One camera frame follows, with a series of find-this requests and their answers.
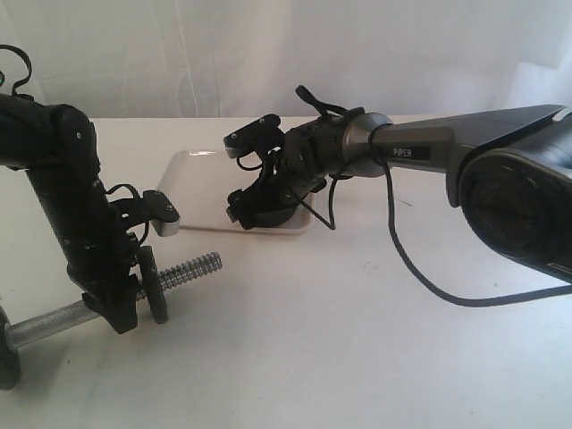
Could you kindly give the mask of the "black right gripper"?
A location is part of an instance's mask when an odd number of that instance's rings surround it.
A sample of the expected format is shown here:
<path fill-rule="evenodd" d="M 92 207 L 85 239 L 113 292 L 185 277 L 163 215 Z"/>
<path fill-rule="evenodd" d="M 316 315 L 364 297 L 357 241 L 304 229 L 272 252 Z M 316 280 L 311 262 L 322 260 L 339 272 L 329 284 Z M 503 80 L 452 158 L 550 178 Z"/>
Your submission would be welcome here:
<path fill-rule="evenodd" d="M 341 172 L 346 163 L 345 118 L 320 116 L 286 132 L 280 130 L 279 117 L 269 116 L 267 121 L 273 126 L 274 152 L 268 156 L 272 174 L 227 197 L 228 217 L 244 230 L 256 228 L 253 217 L 263 207 L 299 206 L 307 194 L 324 188 L 326 176 Z"/>

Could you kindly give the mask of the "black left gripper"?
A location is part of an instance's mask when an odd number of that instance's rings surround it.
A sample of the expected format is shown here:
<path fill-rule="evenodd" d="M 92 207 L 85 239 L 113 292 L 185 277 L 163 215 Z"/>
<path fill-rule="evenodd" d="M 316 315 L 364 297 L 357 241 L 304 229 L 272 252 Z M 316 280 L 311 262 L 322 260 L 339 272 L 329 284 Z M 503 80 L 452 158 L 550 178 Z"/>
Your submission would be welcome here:
<path fill-rule="evenodd" d="M 121 225 L 118 207 L 101 185 L 64 180 L 64 237 L 70 276 L 85 291 L 87 309 L 101 315 L 119 334 L 138 326 L 137 282 L 129 275 L 132 243 Z"/>

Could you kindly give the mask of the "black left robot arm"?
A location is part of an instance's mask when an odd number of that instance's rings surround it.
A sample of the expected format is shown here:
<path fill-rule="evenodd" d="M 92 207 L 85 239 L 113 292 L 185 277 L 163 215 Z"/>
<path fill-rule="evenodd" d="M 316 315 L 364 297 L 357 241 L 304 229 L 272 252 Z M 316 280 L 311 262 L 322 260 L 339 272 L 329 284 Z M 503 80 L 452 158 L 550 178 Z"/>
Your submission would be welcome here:
<path fill-rule="evenodd" d="M 1 164 L 25 171 L 86 307 L 118 333 L 134 329 L 135 241 L 99 179 L 90 119 L 70 105 L 3 95 Z"/>

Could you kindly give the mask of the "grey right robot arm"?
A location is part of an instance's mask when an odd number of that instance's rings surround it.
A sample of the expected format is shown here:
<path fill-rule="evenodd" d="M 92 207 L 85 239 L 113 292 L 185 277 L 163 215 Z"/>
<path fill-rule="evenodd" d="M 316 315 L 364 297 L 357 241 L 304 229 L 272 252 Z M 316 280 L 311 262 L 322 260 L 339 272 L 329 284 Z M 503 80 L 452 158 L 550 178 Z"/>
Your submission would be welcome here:
<path fill-rule="evenodd" d="M 451 206 L 496 253 L 571 278 L 571 111 L 535 105 L 396 123 L 362 108 L 325 106 L 288 131 L 268 114 L 232 132 L 231 159 L 256 154 L 259 175 L 227 198 L 246 230 L 286 223 L 334 176 L 375 178 L 388 167 L 439 172 Z"/>

